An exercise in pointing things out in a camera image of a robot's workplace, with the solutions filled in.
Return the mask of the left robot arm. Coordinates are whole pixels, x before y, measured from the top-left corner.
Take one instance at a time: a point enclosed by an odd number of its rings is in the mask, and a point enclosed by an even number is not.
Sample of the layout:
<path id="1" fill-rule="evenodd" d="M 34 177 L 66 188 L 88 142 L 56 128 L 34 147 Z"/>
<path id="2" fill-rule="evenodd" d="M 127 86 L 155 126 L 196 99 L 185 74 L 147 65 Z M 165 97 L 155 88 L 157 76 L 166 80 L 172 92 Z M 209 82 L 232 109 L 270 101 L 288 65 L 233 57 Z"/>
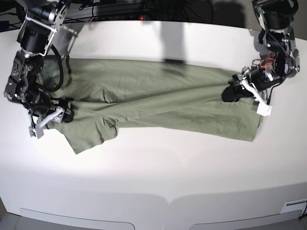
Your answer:
<path id="1" fill-rule="evenodd" d="M 244 67 L 235 74 L 222 93 L 224 102 L 237 102 L 254 98 L 258 102 L 257 114 L 270 116 L 271 96 L 263 99 L 261 92 L 283 84 L 300 71 L 299 51 L 294 29 L 290 25 L 298 11 L 296 0 L 254 0 L 253 10 L 262 30 L 258 42 L 268 50 L 259 64 Z"/>

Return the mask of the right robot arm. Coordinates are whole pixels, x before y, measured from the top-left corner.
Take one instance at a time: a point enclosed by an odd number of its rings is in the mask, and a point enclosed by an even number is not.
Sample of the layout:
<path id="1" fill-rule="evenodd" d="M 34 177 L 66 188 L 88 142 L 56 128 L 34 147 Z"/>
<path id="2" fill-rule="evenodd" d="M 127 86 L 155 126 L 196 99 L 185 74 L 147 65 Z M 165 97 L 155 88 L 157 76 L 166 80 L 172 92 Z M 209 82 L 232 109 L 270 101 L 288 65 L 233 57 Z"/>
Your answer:
<path id="1" fill-rule="evenodd" d="M 21 49 L 14 58 L 4 96 L 27 109 L 31 122 L 30 136 L 41 138 L 48 123 L 71 122 L 74 116 L 70 101 L 49 96 L 64 83 L 62 58 L 53 45 L 53 39 L 63 26 L 71 1 L 20 0 L 18 4 L 25 11 L 17 38 Z M 50 50 L 59 67 L 59 82 L 53 88 L 47 88 L 37 80 Z"/>

